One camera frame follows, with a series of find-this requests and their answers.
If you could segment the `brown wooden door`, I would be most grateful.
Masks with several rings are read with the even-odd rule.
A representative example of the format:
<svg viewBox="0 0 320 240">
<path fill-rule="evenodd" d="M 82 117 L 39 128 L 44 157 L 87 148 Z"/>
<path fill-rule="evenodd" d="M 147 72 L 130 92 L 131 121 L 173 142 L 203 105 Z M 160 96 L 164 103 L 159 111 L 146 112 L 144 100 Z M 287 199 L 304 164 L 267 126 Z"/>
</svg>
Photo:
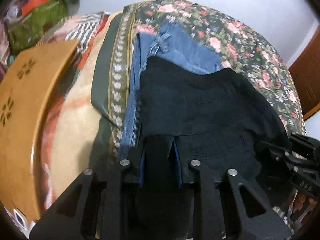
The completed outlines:
<svg viewBox="0 0 320 240">
<path fill-rule="evenodd" d="M 303 119 L 306 120 L 319 111 L 320 94 L 320 39 L 319 29 L 289 68 L 302 107 Z"/>
</svg>

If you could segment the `black pants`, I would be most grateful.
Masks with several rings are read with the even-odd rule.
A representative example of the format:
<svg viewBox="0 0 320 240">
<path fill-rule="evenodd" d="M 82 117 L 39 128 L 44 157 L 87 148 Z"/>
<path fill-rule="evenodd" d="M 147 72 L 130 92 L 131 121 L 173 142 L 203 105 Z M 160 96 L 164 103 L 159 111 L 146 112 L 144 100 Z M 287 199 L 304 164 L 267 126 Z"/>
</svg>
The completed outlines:
<svg viewBox="0 0 320 240">
<path fill-rule="evenodd" d="M 269 141 L 289 146 L 274 109 L 230 68 L 199 75 L 152 56 L 140 75 L 137 107 L 137 143 L 129 151 L 143 143 L 140 170 L 150 239 L 187 235 L 191 198 L 178 181 L 174 146 L 188 160 L 204 162 L 216 180 L 236 169 L 264 196 L 254 145 Z"/>
</svg>

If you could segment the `folded blue jeans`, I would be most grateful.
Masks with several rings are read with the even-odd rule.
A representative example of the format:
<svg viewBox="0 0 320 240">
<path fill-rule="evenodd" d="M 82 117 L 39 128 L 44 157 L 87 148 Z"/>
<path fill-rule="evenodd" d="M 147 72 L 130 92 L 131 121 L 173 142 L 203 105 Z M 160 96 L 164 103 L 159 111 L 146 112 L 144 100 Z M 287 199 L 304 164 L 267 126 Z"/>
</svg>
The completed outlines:
<svg viewBox="0 0 320 240">
<path fill-rule="evenodd" d="M 177 22 L 163 22 L 155 35 L 139 31 L 134 40 L 129 97 L 123 135 L 117 153 L 118 160 L 125 159 L 129 149 L 137 143 L 139 131 L 137 91 L 140 88 L 140 75 L 146 69 L 147 60 L 151 56 L 163 58 L 199 75 L 212 74 L 223 69 L 220 54 L 197 43 Z"/>
</svg>

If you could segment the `green fabric storage bag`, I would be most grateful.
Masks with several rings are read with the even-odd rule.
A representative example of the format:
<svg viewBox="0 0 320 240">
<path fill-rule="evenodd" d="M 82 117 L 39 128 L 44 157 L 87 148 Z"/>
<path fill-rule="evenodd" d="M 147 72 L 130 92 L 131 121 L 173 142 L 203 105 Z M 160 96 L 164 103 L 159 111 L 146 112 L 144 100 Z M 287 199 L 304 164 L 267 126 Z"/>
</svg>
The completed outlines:
<svg viewBox="0 0 320 240">
<path fill-rule="evenodd" d="M 33 47 L 47 30 L 67 16 L 63 0 L 50 0 L 33 9 L 27 16 L 15 23 L 7 23 L 7 35 L 11 53 Z"/>
</svg>

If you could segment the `orange box in bag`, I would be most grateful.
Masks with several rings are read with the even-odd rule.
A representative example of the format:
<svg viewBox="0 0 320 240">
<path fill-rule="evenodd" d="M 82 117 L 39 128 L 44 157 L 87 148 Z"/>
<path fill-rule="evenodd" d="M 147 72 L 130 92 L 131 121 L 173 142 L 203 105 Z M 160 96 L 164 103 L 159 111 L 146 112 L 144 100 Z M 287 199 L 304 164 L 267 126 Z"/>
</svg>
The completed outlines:
<svg viewBox="0 0 320 240">
<path fill-rule="evenodd" d="M 43 5 L 44 3 L 47 3 L 50 0 L 30 0 L 28 1 L 25 6 L 22 7 L 21 12 L 22 16 L 27 15 L 29 12 L 31 12 L 36 7 L 39 7 Z"/>
</svg>

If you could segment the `small white digital clock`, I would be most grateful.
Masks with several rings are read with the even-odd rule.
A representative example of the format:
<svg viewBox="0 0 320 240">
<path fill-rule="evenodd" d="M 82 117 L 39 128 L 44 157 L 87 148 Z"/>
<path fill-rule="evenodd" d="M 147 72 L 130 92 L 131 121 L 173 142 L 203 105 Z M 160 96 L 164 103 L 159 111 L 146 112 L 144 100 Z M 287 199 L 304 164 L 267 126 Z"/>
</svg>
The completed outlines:
<svg viewBox="0 0 320 240">
<path fill-rule="evenodd" d="M 31 224 L 28 223 L 28 220 L 25 217 L 25 215 L 21 213 L 19 209 L 16 209 L 16 208 L 13 209 L 13 213 L 19 228 L 25 231 L 30 231 Z"/>
</svg>

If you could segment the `floral green bedspread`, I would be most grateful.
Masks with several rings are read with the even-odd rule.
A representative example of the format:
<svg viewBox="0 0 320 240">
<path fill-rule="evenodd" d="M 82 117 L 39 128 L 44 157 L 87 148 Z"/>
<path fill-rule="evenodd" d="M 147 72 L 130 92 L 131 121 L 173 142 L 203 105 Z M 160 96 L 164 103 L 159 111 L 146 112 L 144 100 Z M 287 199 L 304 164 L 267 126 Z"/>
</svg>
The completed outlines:
<svg viewBox="0 0 320 240">
<path fill-rule="evenodd" d="M 103 44 L 97 59 L 91 100 L 114 126 L 116 155 L 124 129 L 135 37 L 139 31 L 155 35 L 163 22 L 179 23 L 193 40 L 219 53 L 223 69 L 230 68 L 249 81 L 274 109 L 286 134 L 303 130 L 302 111 L 289 71 L 261 35 L 217 10 L 185 0 L 157 0 L 126 7 L 111 26 L 114 44 Z M 282 204 L 293 192 L 274 202 L 265 189 L 272 205 Z"/>
</svg>

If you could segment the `wooden lap table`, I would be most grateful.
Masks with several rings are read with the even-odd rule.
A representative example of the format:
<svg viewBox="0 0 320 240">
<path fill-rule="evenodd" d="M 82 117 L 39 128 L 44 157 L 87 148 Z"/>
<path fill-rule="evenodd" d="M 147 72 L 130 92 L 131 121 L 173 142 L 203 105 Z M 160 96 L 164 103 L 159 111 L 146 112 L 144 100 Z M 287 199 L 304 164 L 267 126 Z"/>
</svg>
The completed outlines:
<svg viewBox="0 0 320 240">
<path fill-rule="evenodd" d="M 1 81 L 1 203 L 28 222 L 41 206 L 39 140 L 55 86 L 77 54 L 78 40 L 19 53 Z"/>
</svg>

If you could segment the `cream orange patterned blanket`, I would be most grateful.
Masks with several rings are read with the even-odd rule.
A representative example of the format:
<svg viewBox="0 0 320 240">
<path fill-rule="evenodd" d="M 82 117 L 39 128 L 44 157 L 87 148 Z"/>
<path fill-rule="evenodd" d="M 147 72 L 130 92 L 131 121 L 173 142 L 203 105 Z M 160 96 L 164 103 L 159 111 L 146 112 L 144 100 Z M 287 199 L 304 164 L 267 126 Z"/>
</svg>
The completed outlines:
<svg viewBox="0 0 320 240">
<path fill-rule="evenodd" d="M 91 103 L 91 88 L 99 51 L 112 20 L 121 12 L 98 12 L 64 18 L 38 42 L 39 45 L 77 40 L 75 57 L 55 89 L 42 132 L 41 164 L 48 210 L 61 193 L 89 167 L 101 114 Z"/>
</svg>

